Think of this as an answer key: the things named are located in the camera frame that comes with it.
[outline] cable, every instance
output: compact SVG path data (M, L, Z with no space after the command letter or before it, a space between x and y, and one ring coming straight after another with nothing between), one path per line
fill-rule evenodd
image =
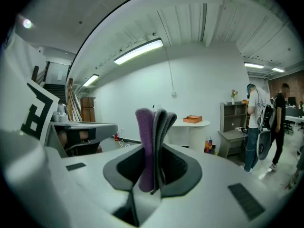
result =
M173 86L173 78L172 78L172 72L171 72L171 64L170 64L170 60L169 60L169 57L168 57L168 53L167 53L167 50L166 48L164 47L163 48L166 52L166 57L167 57L167 60L168 60L168 64L169 64L169 70L170 70L170 77L171 77L171 86L172 86L172 91L174 91L174 86Z
M245 147L245 149L247 150L247 151L256 151L256 149L254 149L254 150L248 150L247 148L246 148L246 145L245 145L245 139L246 139L246 136L245 136L245 134L242 132L242 134L243 134L243 136L244 136L244 147Z
M121 128L120 129L120 134L122 135L122 136L124 136L124 131L123 131L123 129ZM120 148L122 148L123 147L123 144L124 143L124 137L123 137L123 139L121 140L121 141L119 141L119 144L120 144Z
M122 128L120 129L120 134L123 136L123 139L122 139L121 141L119 141L120 148L122 148L123 145L124 145L124 144L123 144L123 143L124 143L124 130L123 130Z

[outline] staircase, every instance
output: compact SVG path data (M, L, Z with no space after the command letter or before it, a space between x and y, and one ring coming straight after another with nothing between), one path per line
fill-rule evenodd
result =
M58 104L67 104L65 85L45 84L43 88L59 98Z

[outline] gray shelf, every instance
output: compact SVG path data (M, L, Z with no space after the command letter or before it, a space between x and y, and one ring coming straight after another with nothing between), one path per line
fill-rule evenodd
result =
M244 135L242 134L242 132L240 132L239 130L231 130L231 131L228 131L228 132L221 132L219 131L219 133L227 140L238 140L238 139L243 139L244 138Z
M222 136L219 156L227 158L229 154L235 154L242 150L241 146L246 137L236 127L245 127L247 121L247 104L236 102L235 104L220 105L220 131Z
M244 116L244 115L247 115L247 114L237 114L237 115L226 115L224 117L233 117L233 116Z

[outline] ceiling beam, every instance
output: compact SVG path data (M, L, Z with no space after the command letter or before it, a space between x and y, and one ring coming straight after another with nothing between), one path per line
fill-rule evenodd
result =
M213 38L214 31L216 30L216 24L219 17L219 5L207 4L206 23L204 30L203 42L205 47L209 47Z
M200 41L203 41L204 38L204 31L205 31L205 25L206 25L206 13L207 13L207 4L200 4L199 7L199 37L198 37L198 43Z

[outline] potted plant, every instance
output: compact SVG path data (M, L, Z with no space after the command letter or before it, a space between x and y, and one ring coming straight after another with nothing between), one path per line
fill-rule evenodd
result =
M231 90L231 104L233 104L234 105L234 97L236 96L236 95L238 95L238 91L236 91L236 90Z

